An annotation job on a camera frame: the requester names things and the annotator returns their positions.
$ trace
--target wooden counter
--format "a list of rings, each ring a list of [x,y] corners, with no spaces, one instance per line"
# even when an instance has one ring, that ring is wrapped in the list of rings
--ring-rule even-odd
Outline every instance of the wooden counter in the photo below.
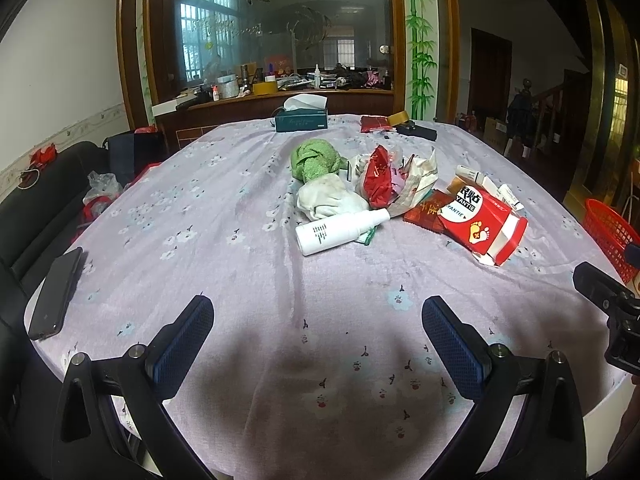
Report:
[[[309,90],[280,91],[270,95],[224,99],[195,105],[187,110],[158,116],[156,121],[164,132],[171,154],[220,124],[265,119],[271,117],[287,98],[301,93],[327,97],[329,114],[389,116],[394,110],[391,90]]]

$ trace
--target green bamboo decoration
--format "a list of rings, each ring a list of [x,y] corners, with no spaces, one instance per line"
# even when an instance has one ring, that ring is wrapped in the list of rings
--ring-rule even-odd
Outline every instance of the green bamboo decoration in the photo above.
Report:
[[[429,70],[437,68],[438,65],[433,59],[435,41],[430,40],[433,34],[433,27],[428,20],[421,15],[428,4],[433,0],[409,0],[410,13],[406,17],[406,25],[411,29],[411,118],[423,120],[427,105],[435,98],[435,90],[428,76]]]

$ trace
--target bolt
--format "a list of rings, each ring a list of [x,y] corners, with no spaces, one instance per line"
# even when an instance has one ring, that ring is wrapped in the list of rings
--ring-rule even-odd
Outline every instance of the bolt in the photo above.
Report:
[[[566,362],[566,357],[564,357],[564,354],[558,350],[551,352],[551,358],[559,365]]]
[[[84,353],[78,352],[71,358],[71,364],[79,365],[82,361],[84,361]]]
[[[146,346],[144,345],[133,345],[131,348],[129,348],[127,354],[129,355],[129,357],[138,359],[139,357],[142,357],[144,355],[145,350]]]
[[[496,357],[503,358],[510,354],[509,349],[502,343],[494,343],[489,346],[491,353]]]

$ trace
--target textured blue pad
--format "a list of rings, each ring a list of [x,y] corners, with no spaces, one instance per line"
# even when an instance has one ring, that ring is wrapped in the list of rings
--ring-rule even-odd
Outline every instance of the textured blue pad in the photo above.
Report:
[[[211,300],[195,296],[178,319],[162,327],[149,352],[147,373],[159,399],[171,399],[178,392],[204,340],[213,327]]]
[[[482,348],[482,338],[470,338],[470,325],[464,325],[439,296],[422,306],[422,326],[436,352],[465,399],[479,400],[484,382],[491,372],[491,360]]]

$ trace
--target footprint graphic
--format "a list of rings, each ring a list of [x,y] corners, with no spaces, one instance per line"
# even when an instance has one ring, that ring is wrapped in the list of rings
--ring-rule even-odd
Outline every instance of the footprint graphic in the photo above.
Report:
[[[482,222],[473,222],[469,227],[469,243],[484,242],[489,237],[489,228],[482,229]]]

